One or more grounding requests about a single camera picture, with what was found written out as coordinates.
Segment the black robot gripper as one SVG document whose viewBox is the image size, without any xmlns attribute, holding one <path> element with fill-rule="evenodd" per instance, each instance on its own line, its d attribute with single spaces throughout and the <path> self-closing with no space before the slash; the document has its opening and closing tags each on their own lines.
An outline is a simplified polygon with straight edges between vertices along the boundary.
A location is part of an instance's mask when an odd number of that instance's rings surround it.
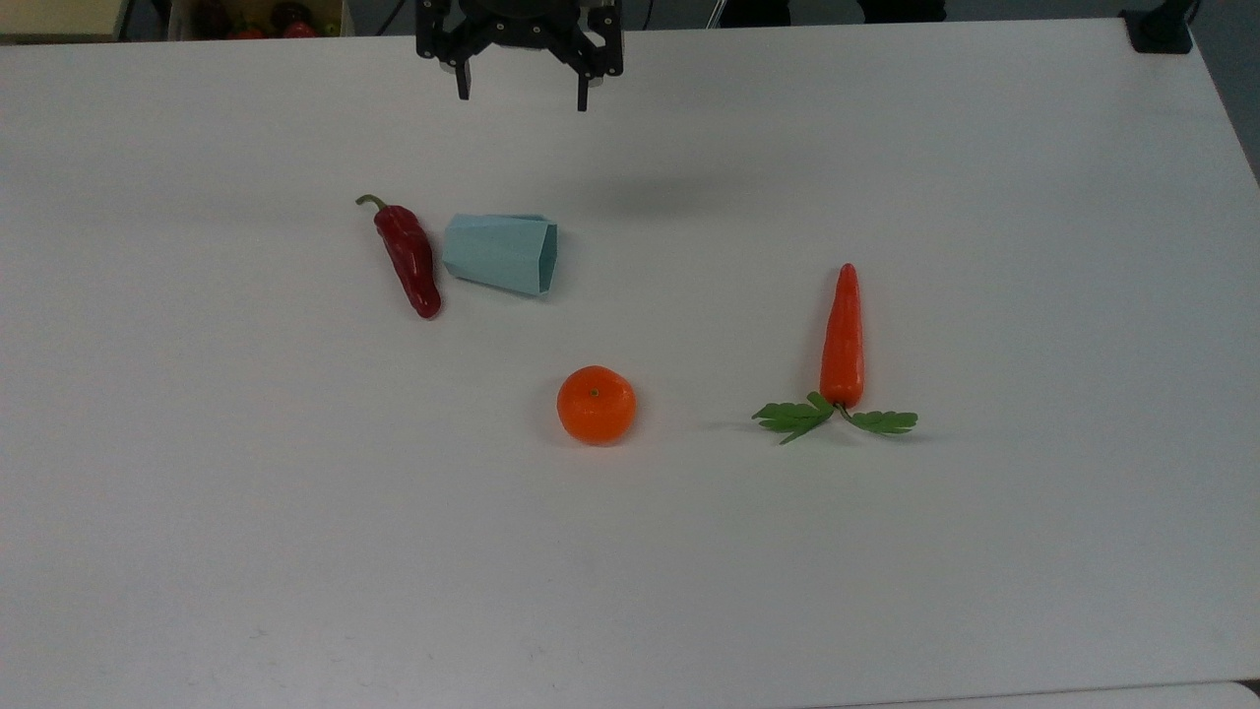
<svg viewBox="0 0 1260 709">
<path fill-rule="evenodd" d="M 491 45 L 547 50 L 577 76 L 577 111 L 597 81 L 624 72 L 617 1 L 415 1 L 415 53 L 454 69 L 470 99 L 469 62 Z"/>
</svg>

